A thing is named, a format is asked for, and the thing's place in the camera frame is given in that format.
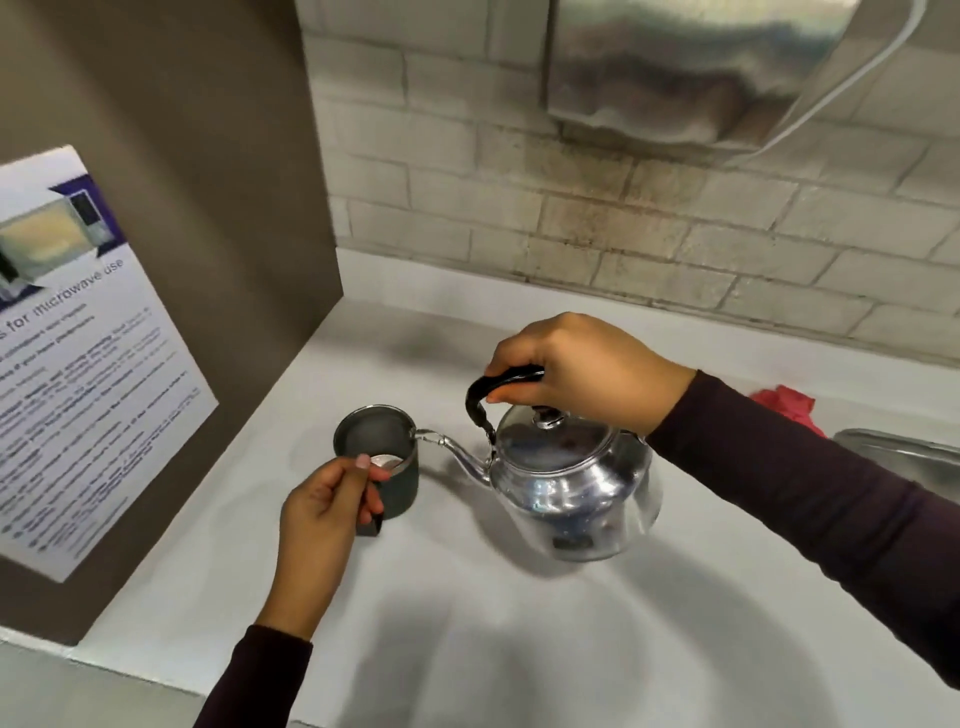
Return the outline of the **person's left hand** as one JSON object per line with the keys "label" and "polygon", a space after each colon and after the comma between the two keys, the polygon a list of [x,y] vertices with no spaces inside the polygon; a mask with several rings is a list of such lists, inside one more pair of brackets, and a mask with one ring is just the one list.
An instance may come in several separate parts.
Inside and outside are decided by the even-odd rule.
{"label": "person's left hand", "polygon": [[[330,514],[331,492],[325,487],[325,464],[286,497],[279,520],[275,570],[266,601],[255,620],[307,642],[311,641],[347,569],[355,532],[372,517]],[[377,483],[390,472],[371,465],[373,516],[383,513]]]}

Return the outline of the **person's right hand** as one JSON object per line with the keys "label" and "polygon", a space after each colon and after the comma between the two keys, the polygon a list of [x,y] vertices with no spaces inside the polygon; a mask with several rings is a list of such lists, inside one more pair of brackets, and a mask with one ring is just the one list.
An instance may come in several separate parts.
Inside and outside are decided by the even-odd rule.
{"label": "person's right hand", "polygon": [[677,406],[696,376],[696,370],[586,314],[564,312],[522,331],[558,331],[558,383],[543,383],[542,378],[506,384],[486,396],[490,404],[552,407],[645,437]]}

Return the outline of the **grey metal mug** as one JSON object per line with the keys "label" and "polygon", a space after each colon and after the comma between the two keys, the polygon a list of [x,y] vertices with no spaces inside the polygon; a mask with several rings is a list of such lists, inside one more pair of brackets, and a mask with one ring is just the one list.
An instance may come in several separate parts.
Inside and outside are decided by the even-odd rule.
{"label": "grey metal mug", "polygon": [[356,535],[378,537],[384,521],[408,512],[419,491],[419,451],[414,420],[397,407],[368,405],[341,420],[333,436],[334,454],[369,455],[372,465],[390,473],[376,483],[383,513],[371,522],[358,525]]}

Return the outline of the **silver metal kettle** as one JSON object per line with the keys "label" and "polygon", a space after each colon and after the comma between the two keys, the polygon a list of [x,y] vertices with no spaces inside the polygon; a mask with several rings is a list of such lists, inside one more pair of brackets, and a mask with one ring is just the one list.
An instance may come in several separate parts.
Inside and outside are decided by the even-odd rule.
{"label": "silver metal kettle", "polygon": [[545,405],[514,405],[497,426],[483,401],[508,384],[538,383],[545,369],[525,365],[472,383],[464,407],[486,434],[486,460],[449,436],[413,429],[415,440],[446,449],[476,484],[495,494],[528,545],[569,563],[610,559],[653,528],[664,489],[653,450],[629,430]]}

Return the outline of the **person's right forearm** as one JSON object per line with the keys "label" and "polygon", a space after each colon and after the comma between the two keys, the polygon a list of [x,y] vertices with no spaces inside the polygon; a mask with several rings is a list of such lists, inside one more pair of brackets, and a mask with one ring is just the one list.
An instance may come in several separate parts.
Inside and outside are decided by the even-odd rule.
{"label": "person's right forearm", "polygon": [[647,437],[960,691],[960,505],[698,371]]}

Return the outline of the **person's left forearm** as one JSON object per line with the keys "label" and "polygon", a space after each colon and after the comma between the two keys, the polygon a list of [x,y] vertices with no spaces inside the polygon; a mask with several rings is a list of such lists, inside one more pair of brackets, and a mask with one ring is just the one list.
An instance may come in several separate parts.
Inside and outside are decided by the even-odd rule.
{"label": "person's left forearm", "polygon": [[312,651],[300,637],[248,626],[193,728],[287,728]]}

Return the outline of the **red cloth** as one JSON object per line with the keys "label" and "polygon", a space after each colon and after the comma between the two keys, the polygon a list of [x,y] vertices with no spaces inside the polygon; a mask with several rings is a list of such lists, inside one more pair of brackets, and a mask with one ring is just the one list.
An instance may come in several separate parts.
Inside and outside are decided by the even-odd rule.
{"label": "red cloth", "polygon": [[749,394],[749,398],[816,435],[822,438],[827,437],[827,434],[814,423],[811,417],[815,407],[813,397],[784,385],[777,385],[774,389],[755,391]]}

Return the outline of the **white instruction poster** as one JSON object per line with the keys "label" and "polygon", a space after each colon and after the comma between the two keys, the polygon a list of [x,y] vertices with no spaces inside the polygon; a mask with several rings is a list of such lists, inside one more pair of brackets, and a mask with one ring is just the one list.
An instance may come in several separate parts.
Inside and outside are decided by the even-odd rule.
{"label": "white instruction poster", "polygon": [[217,407],[78,151],[0,164],[0,556],[65,583]]}

